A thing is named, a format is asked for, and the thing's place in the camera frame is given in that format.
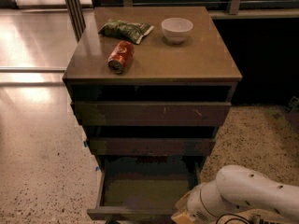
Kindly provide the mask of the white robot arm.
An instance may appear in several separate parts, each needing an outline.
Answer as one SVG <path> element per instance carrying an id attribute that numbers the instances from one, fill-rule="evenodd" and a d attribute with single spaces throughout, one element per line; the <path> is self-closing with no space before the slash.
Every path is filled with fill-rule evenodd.
<path id="1" fill-rule="evenodd" d="M 226 214 L 263 209 L 299 220 L 299 188 L 239 165 L 226 165 L 214 180 L 188 191 L 171 216 L 176 224 L 208 224 Z"/>

